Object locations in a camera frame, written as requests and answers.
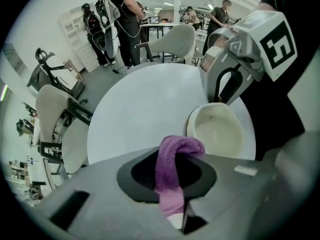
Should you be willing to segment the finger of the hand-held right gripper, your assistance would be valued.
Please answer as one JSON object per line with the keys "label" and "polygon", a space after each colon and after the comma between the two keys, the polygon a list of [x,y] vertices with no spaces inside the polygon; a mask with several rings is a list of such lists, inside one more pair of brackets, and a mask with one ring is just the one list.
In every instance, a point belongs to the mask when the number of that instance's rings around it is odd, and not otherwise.
{"label": "finger of the hand-held right gripper", "polygon": [[230,77],[218,96],[218,101],[231,105],[253,82],[252,76],[240,64],[229,70]]}
{"label": "finger of the hand-held right gripper", "polygon": [[218,46],[209,48],[202,57],[199,68],[204,71],[204,90],[210,103],[217,103],[222,77],[232,71],[237,62]]}

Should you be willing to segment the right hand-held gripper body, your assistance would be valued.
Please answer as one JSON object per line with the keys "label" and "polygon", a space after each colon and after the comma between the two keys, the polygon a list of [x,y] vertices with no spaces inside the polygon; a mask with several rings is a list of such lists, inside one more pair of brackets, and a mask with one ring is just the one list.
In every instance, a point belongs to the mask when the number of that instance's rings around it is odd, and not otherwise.
{"label": "right hand-held gripper body", "polygon": [[208,47],[218,38],[226,39],[224,50],[252,71],[267,73],[275,82],[298,56],[289,23],[282,12],[255,10],[231,28],[219,28],[210,34]]}

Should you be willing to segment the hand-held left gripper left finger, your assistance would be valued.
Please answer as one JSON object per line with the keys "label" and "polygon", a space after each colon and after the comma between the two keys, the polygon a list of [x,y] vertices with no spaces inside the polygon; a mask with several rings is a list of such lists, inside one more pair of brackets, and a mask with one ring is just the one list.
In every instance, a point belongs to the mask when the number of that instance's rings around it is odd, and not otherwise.
{"label": "hand-held left gripper left finger", "polygon": [[40,203],[35,223],[55,240],[183,239],[157,205],[135,202],[117,183],[122,165],[155,151],[134,151],[81,169]]}

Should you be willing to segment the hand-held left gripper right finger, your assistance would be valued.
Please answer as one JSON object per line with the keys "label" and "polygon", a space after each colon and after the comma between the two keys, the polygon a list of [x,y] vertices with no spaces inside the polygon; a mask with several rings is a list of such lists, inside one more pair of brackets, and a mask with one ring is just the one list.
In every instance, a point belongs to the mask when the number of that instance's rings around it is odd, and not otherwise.
{"label": "hand-held left gripper right finger", "polygon": [[180,240],[264,240],[272,234],[267,189],[275,153],[262,161],[205,155],[178,161],[186,176]]}

